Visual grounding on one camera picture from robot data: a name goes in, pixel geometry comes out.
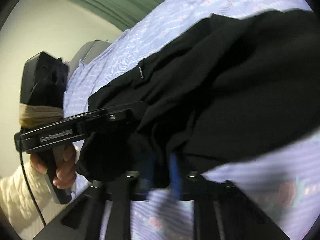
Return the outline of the white knit sleeve forearm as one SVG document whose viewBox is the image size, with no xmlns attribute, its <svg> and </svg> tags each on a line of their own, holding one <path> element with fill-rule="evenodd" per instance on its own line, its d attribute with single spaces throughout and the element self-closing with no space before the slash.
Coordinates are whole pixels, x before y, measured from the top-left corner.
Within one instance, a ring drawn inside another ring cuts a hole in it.
<svg viewBox="0 0 320 240">
<path fill-rule="evenodd" d="M 30 162 L 24 168 L 19 166 L 11 176 L 2 178 L 1 209 L 17 233 L 28 228 L 38 216 L 25 177 L 40 209 L 52 198 L 44 174 L 33 169 Z"/>
</svg>

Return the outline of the person's left hand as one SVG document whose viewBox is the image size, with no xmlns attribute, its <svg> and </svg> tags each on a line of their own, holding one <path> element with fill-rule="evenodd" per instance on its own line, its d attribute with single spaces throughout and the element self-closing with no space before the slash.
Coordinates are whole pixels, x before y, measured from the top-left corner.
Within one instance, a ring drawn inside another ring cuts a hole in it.
<svg viewBox="0 0 320 240">
<path fill-rule="evenodd" d="M 76 150 L 72 144 L 65 146 L 63 150 L 63 161 L 57 164 L 56 175 L 53 184 L 58 189 L 67 189 L 72 187 L 76 180 Z M 40 174 L 46 174 L 48 168 L 37 154 L 31 154 L 29 160 L 33 169 Z"/>
</svg>

